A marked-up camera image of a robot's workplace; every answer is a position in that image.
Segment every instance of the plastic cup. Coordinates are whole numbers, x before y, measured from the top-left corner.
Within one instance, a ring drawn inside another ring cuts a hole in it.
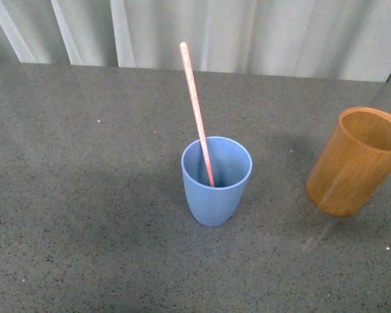
[[[181,158],[183,184],[189,208],[201,224],[218,226],[236,210],[252,172],[252,158],[240,143],[207,137],[215,187],[211,187],[200,141],[191,143]]]
[[[321,210],[357,213],[391,173],[391,114],[373,108],[343,111],[305,189]]]

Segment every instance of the speckled countertop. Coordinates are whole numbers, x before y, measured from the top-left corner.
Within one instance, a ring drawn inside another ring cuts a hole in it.
[[[350,218],[304,190],[340,112],[391,113],[391,83],[195,78],[207,135],[254,163],[216,228],[183,190],[183,71],[0,63],[0,312],[391,312],[391,176]]]

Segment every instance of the straw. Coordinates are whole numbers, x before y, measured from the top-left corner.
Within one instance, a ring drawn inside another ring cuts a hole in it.
[[[204,132],[204,124],[202,123],[200,103],[198,101],[198,95],[196,93],[195,87],[193,66],[191,64],[191,57],[189,56],[189,49],[186,42],[181,42],[180,50],[183,69],[185,70],[185,76],[187,78],[188,83],[189,96],[191,97],[191,103],[193,105],[196,129],[198,130],[202,155],[204,156],[204,162],[206,163],[207,167],[208,180],[210,181],[210,186],[214,187],[213,171],[211,169],[210,155],[208,154],[206,133]]]

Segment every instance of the curtain fold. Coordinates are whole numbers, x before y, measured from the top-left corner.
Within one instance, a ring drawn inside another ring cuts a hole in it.
[[[0,0],[0,61],[391,82],[391,0]]]

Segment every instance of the wooden cup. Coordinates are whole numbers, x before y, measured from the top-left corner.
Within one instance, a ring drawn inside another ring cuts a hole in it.
[[[340,114],[305,189],[319,209],[350,216],[390,173],[391,114],[349,108]]]

